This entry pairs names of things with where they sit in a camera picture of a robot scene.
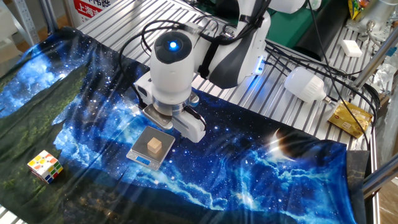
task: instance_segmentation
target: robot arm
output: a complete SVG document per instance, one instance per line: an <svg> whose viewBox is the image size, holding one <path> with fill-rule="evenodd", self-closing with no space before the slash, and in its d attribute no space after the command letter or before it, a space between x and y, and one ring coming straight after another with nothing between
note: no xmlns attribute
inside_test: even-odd
<svg viewBox="0 0 398 224"><path fill-rule="evenodd" d="M281 4L280 11L291 11L305 0L274 0ZM247 31L253 18L266 9L266 0L238 0L241 13L237 33ZM229 43L209 41L196 24L189 29L162 34L152 48L151 71L134 86L147 107L142 110L146 117L162 129L175 128L192 142L199 142L206 133L205 120L191 106L198 103L192 92L194 72L219 86L232 88L247 75L255 74L256 65L262 60L266 46L265 37L271 18L265 11L242 38Z"/></svg>

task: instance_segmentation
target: rubik's cube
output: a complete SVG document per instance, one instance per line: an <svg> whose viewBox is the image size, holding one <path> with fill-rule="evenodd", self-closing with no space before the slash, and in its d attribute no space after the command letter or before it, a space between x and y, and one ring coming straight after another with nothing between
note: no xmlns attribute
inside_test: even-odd
<svg viewBox="0 0 398 224"><path fill-rule="evenodd" d="M43 150L27 165L38 178L46 181L48 184L63 170L58 159L54 158L46 150Z"/></svg>

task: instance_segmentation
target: tablecloth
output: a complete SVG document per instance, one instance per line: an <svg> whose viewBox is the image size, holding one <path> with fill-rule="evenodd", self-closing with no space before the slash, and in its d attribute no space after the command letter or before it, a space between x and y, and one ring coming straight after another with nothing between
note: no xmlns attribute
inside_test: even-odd
<svg viewBox="0 0 398 224"><path fill-rule="evenodd" d="M35 223L355 223L346 145L206 93L194 144L176 131L159 171L126 158L146 126L118 53L73 28L0 79L0 204ZM149 68L129 58L132 79ZM46 184L27 163L64 167Z"/></svg>

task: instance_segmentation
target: metal grating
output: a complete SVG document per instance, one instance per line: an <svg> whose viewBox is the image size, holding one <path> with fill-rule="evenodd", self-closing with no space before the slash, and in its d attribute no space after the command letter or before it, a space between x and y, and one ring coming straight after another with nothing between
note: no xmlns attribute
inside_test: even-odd
<svg viewBox="0 0 398 224"><path fill-rule="evenodd" d="M138 33L149 21L171 19L184 23L191 22L199 16L201 16L200 13L180 1L125 0L117 2L102 12L100 16L83 24L79 29L102 44L118 51L128 38ZM201 23L205 25L207 20L205 19ZM164 32L166 30L147 34L149 45L152 45L155 39ZM353 32L346 27L340 29L326 52L331 66L347 73L360 71L366 66L372 53L377 48L375 49L374 44L369 44L368 41L360 41L358 37L359 34L357 32ZM360 58L346 57L339 44L343 39L355 40L363 51L362 56ZM124 54L149 65L149 56L142 50L139 39L133 41L126 48ZM268 61L275 63L272 57L269 57ZM291 61L281 61L290 69L296 67L296 64ZM283 72L287 72L282 66L276 66ZM320 68L318 65L310 64L310 66ZM331 80L322 76L320 78L325 82L326 93L337 98L335 90L331 88ZM285 76L278 69L275 69L275 65L268 65L262 75L246 77L240 86L232 89L222 90L198 75L193 79L192 86L276 121L301 129L319 139L331 139L345 143L348 150L366 150L366 143L363 137L355 139L340 128L327 122L334 105L326 105L319 101L304 103L285 90L283 87L284 80ZM343 90L341 85L337 85L340 90ZM370 111L369 105L358 96L353 99L352 103L366 111ZM368 128L367 136L372 145L372 170L376 170L375 138L370 136L370 128ZM374 198L374 204L378 208L377 196ZM375 209L374 213L374 221L378 223L378 209Z"/></svg>
<svg viewBox="0 0 398 224"><path fill-rule="evenodd" d="M12 212L0 205L0 223L1 224L26 224Z"/></svg>

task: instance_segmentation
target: yellow package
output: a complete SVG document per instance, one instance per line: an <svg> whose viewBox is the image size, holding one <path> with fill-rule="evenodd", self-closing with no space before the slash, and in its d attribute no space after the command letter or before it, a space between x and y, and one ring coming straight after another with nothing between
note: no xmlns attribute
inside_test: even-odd
<svg viewBox="0 0 398 224"><path fill-rule="evenodd" d="M354 19L361 12L361 7L357 0L348 0L348 8L351 19Z"/></svg>
<svg viewBox="0 0 398 224"><path fill-rule="evenodd" d="M362 128L366 131L369 124L372 122L372 115L362 110L361 108L352 105L346 101L348 108L354 114L355 118L359 121ZM344 106L343 102L337 106L337 109L329 118L329 122L346 131L348 134L359 138L363 135L361 128L358 123L351 116L347 108Z"/></svg>

